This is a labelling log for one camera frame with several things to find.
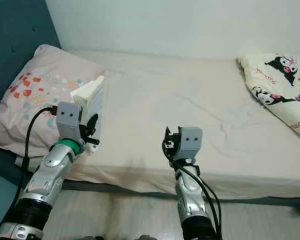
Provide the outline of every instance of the pink pillowcase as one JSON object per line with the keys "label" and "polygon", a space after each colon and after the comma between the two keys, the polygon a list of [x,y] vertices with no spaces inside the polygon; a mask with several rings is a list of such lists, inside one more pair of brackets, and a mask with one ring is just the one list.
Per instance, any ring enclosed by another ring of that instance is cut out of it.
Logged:
{"label": "pink pillowcase", "polygon": [[[105,69],[50,45],[40,45],[0,102],[0,148],[24,155],[27,129],[40,109],[72,102],[70,92],[94,81]],[[55,117],[39,116],[31,130],[29,156],[43,156],[58,141]]]}

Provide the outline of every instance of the bed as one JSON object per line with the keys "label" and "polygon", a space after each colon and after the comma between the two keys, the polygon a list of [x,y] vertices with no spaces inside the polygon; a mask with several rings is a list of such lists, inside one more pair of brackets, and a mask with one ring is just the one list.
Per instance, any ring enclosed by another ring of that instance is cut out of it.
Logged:
{"label": "bed", "polygon": [[[0,0],[0,99],[38,45],[60,47],[45,1],[7,3]],[[165,127],[198,126],[197,163],[221,199],[300,198],[300,137],[253,99],[235,60],[70,52],[108,75],[99,151],[79,157],[63,188],[171,196]],[[13,183],[15,159],[0,149],[0,176]]]}

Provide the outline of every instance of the pillow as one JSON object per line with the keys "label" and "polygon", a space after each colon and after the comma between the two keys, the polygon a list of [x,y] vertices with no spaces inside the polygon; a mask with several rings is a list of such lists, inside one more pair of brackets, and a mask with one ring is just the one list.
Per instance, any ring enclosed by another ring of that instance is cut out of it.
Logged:
{"label": "pillow", "polygon": [[[104,68],[50,45],[40,45],[0,102],[0,148],[23,156],[27,129],[42,108],[73,102],[70,92],[102,75]],[[29,157],[43,156],[58,140],[55,117],[42,113],[29,141]]]}
{"label": "pillow", "polygon": [[300,56],[246,54],[238,60],[252,95],[300,134]]}

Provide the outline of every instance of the wooden floor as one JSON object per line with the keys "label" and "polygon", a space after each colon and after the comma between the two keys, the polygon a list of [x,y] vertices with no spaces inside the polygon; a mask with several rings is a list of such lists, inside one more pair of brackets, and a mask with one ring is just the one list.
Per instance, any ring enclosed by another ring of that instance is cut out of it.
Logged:
{"label": "wooden floor", "polygon": [[[300,208],[223,203],[224,240],[300,240]],[[106,236],[182,240],[176,201],[115,193],[62,191],[44,229],[44,240]]]}

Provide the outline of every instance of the wrinkled sheet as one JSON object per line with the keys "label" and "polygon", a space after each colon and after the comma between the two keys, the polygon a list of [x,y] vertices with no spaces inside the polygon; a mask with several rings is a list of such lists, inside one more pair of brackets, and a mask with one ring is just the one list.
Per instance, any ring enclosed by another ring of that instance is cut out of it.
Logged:
{"label": "wrinkled sheet", "polygon": [[219,198],[300,197],[300,137],[247,91],[235,60],[72,53],[109,75],[99,150],[80,155],[69,179],[173,194],[165,127],[197,126],[196,163]]}

